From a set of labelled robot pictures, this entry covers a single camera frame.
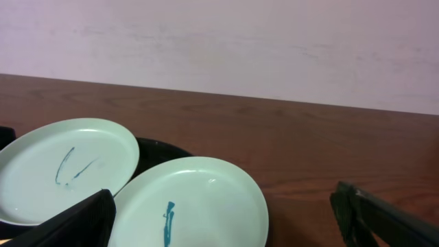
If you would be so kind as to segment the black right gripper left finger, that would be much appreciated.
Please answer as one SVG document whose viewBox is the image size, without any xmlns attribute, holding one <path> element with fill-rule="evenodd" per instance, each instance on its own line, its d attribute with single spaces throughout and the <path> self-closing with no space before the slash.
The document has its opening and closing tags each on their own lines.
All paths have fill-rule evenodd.
<svg viewBox="0 0 439 247">
<path fill-rule="evenodd" d="M 1 225 L 3 247 L 107 247 L 115 221 L 111 192 L 102 189 L 26 231 Z"/>
</svg>

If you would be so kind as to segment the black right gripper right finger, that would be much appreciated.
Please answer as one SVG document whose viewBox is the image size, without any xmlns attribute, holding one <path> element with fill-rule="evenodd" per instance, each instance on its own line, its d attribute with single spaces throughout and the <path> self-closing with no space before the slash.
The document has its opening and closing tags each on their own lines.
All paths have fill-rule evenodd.
<svg viewBox="0 0 439 247">
<path fill-rule="evenodd" d="M 330 196 L 337 225 L 348 247 L 438 247 L 438 228 L 401 211 L 350 183 L 340 181 Z"/>
</svg>

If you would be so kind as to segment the mint plate with straight mark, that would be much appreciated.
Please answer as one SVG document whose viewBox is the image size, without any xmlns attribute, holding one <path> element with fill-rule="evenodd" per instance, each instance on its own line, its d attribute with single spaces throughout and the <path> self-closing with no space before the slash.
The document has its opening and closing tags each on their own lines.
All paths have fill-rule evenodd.
<svg viewBox="0 0 439 247">
<path fill-rule="evenodd" d="M 264 247 L 268 238 L 268 207 L 258 184 L 218 158 L 178 158 L 148 169 L 115 204 L 112 247 Z"/>
</svg>

